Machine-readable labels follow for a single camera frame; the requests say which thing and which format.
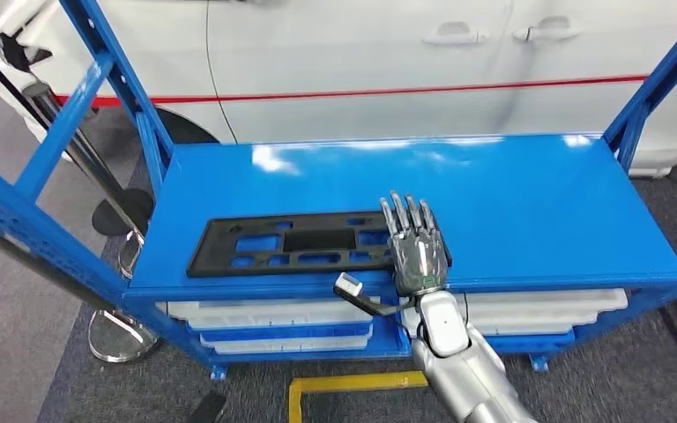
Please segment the car door handle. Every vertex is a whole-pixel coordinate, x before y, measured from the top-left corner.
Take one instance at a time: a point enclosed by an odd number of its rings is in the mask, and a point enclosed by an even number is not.
[[[479,28],[471,28],[462,21],[450,21],[439,25],[422,40],[437,46],[463,46],[478,44],[489,39],[489,33]]]
[[[577,37],[582,32],[582,28],[569,17],[553,15],[543,18],[535,26],[515,31],[512,37],[521,42],[566,41]]]

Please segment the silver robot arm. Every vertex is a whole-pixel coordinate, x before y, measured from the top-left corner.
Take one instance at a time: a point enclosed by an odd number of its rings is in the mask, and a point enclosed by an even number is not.
[[[447,291],[423,295],[417,303],[420,338],[413,361],[450,415],[466,423],[536,423],[517,400],[502,360],[458,311]]]
[[[372,315],[391,315],[415,307],[421,318],[412,340],[413,360],[429,386],[457,422],[536,423],[517,400],[502,360],[484,337],[460,314],[458,302],[445,291],[447,256],[435,218],[424,200],[417,207],[406,195],[407,208],[391,192],[395,213],[385,198],[380,205],[388,224],[398,295],[403,306],[374,303],[361,293],[361,282],[342,273],[334,293]]]

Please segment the tire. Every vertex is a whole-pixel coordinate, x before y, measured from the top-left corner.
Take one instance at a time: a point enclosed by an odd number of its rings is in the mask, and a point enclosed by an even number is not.
[[[219,144],[219,140],[188,119],[163,108],[156,108],[162,124],[175,144]]]

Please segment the blue metal shelf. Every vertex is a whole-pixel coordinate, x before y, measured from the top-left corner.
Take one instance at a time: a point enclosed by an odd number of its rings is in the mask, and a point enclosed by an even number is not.
[[[376,210],[391,189],[435,207],[453,291],[677,283],[677,256],[595,137],[186,145],[173,162],[129,297],[332,296],[338,274],[188,278],[185,270],[209,219]],[[356,277],[368,294],[392,292],[387,272]]]
[[[677,42],[600,138],[175,146],[96,1],[61,5],[94,62],[15,186],[0,177],[0,234],[218,377],[224,364],[236,361],[405,357],[409,340],[395,323],[375,318],[373,336],[360,351],[217,355],[202,347],[196,333],[159,311],[155,301],[331,297],[337,276],[187,278],[188,260],[214,218],[376,210],[390,189],[407,190],[435,208],[454,257],[452,291],[632,289],[626,308],[601,313],[597,322],[566,334],[489,338],[501,353],[531,353],[537,368],[555,353],[677,299],[677,257],[626,175],[647,115],[677,83]],[[158,199],[130,283],[34,203],[103,79],[137,126]],[[398,300],[387,273],[355,276],[367,294]]]

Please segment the yellow frame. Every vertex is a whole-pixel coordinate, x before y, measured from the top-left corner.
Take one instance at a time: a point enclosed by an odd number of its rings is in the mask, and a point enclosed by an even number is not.
[[[324,377],[298,377],[289,384],[288,423],[302,423],[302,393],[352,390],[401,390],[427,386],[421,372],[374,373]]]

